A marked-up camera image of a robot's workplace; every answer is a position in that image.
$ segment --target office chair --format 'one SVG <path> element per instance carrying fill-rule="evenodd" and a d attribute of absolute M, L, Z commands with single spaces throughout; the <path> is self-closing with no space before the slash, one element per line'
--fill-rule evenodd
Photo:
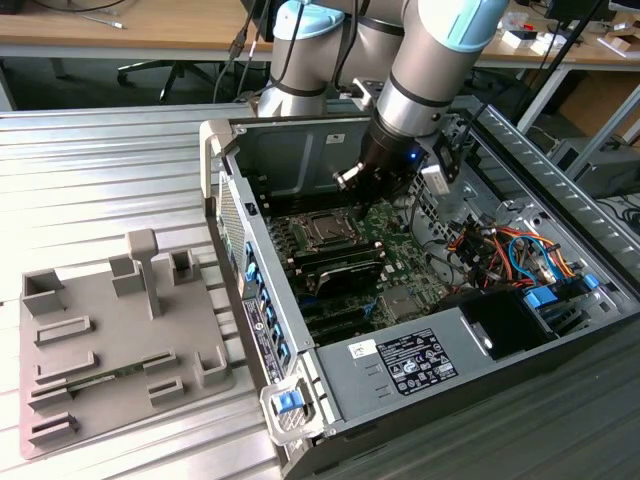
<path fill-rule="evenodd" d="M 177 77 L 184 78 L 185 72 L 189 72 L 194 74 L 196 77 L 201 80 L 207 82 L 212 87 L 215 86 L 216 81 L 209 74 L 205 73 L 202 69 L 198 68 L 196 63 L 215 63 L 219 64 L 221 62 L 186 62 L 186 61 L 176 61 L 176 60 L 152 60 L 149 62 L 141 62 L 134 63 L 133 65 L 127 65 L 124 67 L 118 68 L 118 83 L 122 86 L 132 86 L 133 84 L 129 82 L 127 75 L 131 72 L 139 72 L 141 70 L 151 70 L 153 68 L 160 67 L 171 67 L 171 71 L 169 72 L 169 78 L 167 78 L 167 82 L 164 84 L 164 88 L 160 92 L 159 103 L 166 103 L 167 97 L 171 92 L 171 88 L 173 87 L 174 82 Z"/>

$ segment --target motherboard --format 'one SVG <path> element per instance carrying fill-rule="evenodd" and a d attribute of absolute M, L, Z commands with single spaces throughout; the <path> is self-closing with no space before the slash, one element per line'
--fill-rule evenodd
<path fill-rule="evenodd" d="M 267 227 L 319 345 L 429 314 L 449 286 L 388 202 L 272 217 Z"/>

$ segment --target power supply label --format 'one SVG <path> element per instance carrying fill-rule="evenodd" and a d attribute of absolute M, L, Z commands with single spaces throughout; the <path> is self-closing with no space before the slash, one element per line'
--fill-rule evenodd
<path fill-rule="evenodd" d="M 380 343 L 378 353 L 402 395 L 411 395 L 458 376 L 430 328 Z"/>

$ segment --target aluminum extrusion table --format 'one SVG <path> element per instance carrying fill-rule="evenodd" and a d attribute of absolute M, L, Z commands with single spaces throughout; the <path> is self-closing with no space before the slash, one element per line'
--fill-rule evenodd
<path fill-rule="evenodd" d="M 237 105 L 194 105 L 0 116 L 3 480 L 280 478 L 199 193 L 200 122 L 249 113 Z M 206 267 L 238 383 L 27 462 L 17 428 L 18 272 L 59 266 L 68 278 L 106 269 L 100 261 L 120 253 L 120 235 L 142 227 L 156 229 L 161 250 L 190 247 Z M 555 372 L 318 479 L 638 478 L 638 398 L 640 325 L 633 325 Z"/>

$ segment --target rectangular slot holder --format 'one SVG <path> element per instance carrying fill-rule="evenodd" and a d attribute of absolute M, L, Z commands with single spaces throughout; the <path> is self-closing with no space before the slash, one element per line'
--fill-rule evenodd
<path fill-rule="evenodd" d="M 191 250 L 174 250 L 169 252 L 169 268 L 173 286 L 192 282 L 198 278 L 198 262 L 193 258 Z"/>
<path fill-rule="evenodd" d="M 229 365 L 220 345 L 216 347 L 217 359 L 202 360 L 200 352 L 194 353 L 193 372 L 201 388 L 210 387 L 222 382 L 229 375 Z"/>
<path fill-rule="evenodd" d="M 75 434 L 77 429 L 76 419 L 69 412 L 64 412 L 32 425 L 29 432 L 29 442 L 36 446 L 42 445 Z"/>
<path fill-rule="evenodd" d="M 67 380 L 62 378 L 32 390 L 29 392 L 27 404 L 33 408 L 34 411 L 37 411 L 40 408 L 48 407 L 54 403 L 73 400 L 66 384 Z"/>
<path fill-rule="evenodd" d="M 22 275 L 22 303 L 32 316 L 63 310 L 58 291 L 64 285 L 55 270 L 40 270 Z"/>
<path fill-rule="evenodd" d="M 176 400 L 184 395 L 184 385 L 180 376 L 147 385 L 149 401 L 154 407 L 161 403 Z"/>
<path fill-rule="evenodd" d="M 145 362 L 142 364 L 145 375 L 151 375 L 167 368 L 175 367 L 180 363 L 176 353 L 173 350 L 169 350 L 159 355 L 145 357 L 142 359 L 142 361 Z"/>
<path fill-rule="evenodd" d="M 35 331 L 33 343 L 38 347 L 49 343 L 59 342 L 68 338 L 77 337 L 93 331 L 93 324 L 88 315 L 62 322 L 51 323 L 40 327 Z"/>
<path fill-rule="evenodd" d="M 111 283 L 117 297 L 144 291 L 144 280 L 137 262 L 127 255 L 109 258 L 113 278 Z"/>
<path fill-rule="evenodd" d="M 85 370 L 89 370 L 91 368 L 94 368 L 97 365 L 98 365 L 97 355 L 89 351 L 87 354 L 86 362 L 72 365 L 70 367 L 56 370 L 54 372 L 41 373 L 42 367 L 40 365 L 36 365 L 36 375 L 34 380 L 38 385 L 42 385 L 43 383 L 49 383 L 49 382 L 52 382 L 53 380 L 58 380 L 60 378 L 67 377 L 69 375 L 73 375 L 74 373 L 79 373 Z"/>

